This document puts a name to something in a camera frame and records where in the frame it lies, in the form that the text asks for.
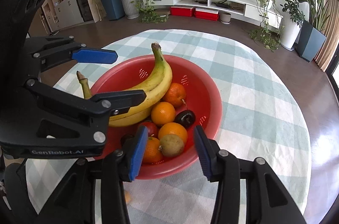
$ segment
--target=round table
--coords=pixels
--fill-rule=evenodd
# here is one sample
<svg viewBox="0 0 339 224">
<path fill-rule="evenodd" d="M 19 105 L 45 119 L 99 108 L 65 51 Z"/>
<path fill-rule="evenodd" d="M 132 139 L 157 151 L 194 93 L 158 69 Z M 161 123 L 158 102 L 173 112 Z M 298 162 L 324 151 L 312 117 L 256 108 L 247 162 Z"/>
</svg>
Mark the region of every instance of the round table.
<svg viewBox="0 0 339 224">
<path fill-rule="evenodd" d="M 186 30 L 148 30 L 109 44 L 118 60 L 107 64 L 76 64 L 55 88 L 82 97 L 79 70 L 93 83 L 118 63 L 152 54 L 158 42 L 163 54 L 190 60 L 215 81 L 221 94 L 223 118 L 216 137 L 221 149 L 253 161 L 266 159 L 303 213 L 311 176 L 310 136 L 301 110 L 273 70 L 247 46 L 221 36 Z M 29 198 L 37 212 L 74 163 L 73 160 L 28 160 Z M 203 176 L 199 162 L 184 171 L 157 180 L 125 183 L 132 201 L 131 223 L 209 223 L 217 183 Z M 96 223 L 101 223 L 96 199 Z M 239 223 L 245 223 L 246 186 L 241 180 Z"/>
</svg>

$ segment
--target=wooden floor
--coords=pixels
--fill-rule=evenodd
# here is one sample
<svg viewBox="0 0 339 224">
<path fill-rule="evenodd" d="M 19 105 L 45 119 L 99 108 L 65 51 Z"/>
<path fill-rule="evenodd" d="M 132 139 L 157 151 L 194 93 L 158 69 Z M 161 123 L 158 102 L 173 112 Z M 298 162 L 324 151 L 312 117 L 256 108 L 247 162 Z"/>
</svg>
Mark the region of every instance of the wooden floor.
<svg viewBox="0 0 339 224">
<path fill-rule="evenodd" d="M 281 78 L 297 101 L 306 120 L 311 138 L 312 171 L 305 219 L 318 224 L 339 193 L 339 107 L 327 79 L 315 62 L 308 63 L 295 51 L 280 47 L 274 53 L 249 38 L 255 25 L 234 20 L 230 25 L 193 17 L 170 16 L 160 24 L 141 24 L 123 18 L 103 20 L 60 31 L 59 35 L 75 37 L 88 47 L 105 45 L 148 29 L 184 29 L 211 33 L 237 40 L 252 48 Z M 43 82 L 54 85 L 75 62 L 57 66 L 42 74 Z"/>
</svg>

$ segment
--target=blue plant pot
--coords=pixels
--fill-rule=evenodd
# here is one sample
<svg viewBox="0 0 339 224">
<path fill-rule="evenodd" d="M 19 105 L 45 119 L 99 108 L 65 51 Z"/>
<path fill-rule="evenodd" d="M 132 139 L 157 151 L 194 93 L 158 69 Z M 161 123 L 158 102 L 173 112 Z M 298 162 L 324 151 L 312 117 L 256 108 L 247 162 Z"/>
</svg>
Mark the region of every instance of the blue plant pot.
<svg viewBox="0 0 339 224">
<path fill-rule="evenodd" d="M 117 20 L 125 16 L 121 0 L 101 0 L 109 20 Z"/>
<path fill-rule="evenodd" d="M 296 50 L 301 58 L 310 62 L 314 59 L 325 40 L 326 36 L 304 20 Z"/>
</svg>

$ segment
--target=red apple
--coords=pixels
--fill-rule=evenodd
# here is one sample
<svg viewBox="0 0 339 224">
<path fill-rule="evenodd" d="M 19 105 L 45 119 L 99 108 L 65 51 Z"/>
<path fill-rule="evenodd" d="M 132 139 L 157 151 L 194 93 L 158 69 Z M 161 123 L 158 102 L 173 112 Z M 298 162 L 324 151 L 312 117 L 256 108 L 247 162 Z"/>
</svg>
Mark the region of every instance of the red apple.
<svg viewBox="0 0 339 224">
<path fill-rule="evenodd" d="M 149 137 L 155 137 L 155 138 L 158 137 L 159 129 L 158 129 L 158 127 L 155 123 L 153 123 L 151 121 L 144 121 L 144 122 L 142 122 L 141 124 L 138 125 L 138 128 L 140 126 L 147 127 Z"/>
</svg>

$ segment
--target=white tv stand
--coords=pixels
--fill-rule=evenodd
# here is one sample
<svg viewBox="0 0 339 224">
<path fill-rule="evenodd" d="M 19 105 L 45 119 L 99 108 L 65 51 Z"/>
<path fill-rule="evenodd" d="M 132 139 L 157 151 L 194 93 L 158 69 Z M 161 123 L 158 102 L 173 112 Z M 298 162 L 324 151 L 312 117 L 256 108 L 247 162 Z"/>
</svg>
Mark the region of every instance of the white tv stand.
<svg viewBox="0 0 339 224">
<path fill-rule="evenodd" d="M 259 25 L 262 17 L 257 8 L 257 3 L 249 0 L 227 0 L 229 3 L 233 3 L 233 7 L 239 8 L 239 10 L 230 10 L 222 7 L 218 7 L 214 2 L 223 0 L 207 0 L 207 4 L 200 4 L 193 0 L 151 0 L 153 6 L 195 6 L 199 8 L 208 8 L 211 10 L 219 10 L 222 12 L 231 13 L 231 17 L 240 19 L 246 22 Z M 276 29 L 279 28 L 282 16 L 274 13 L 273 10 L 268 10 L 268 24 Z"/>
</svg>

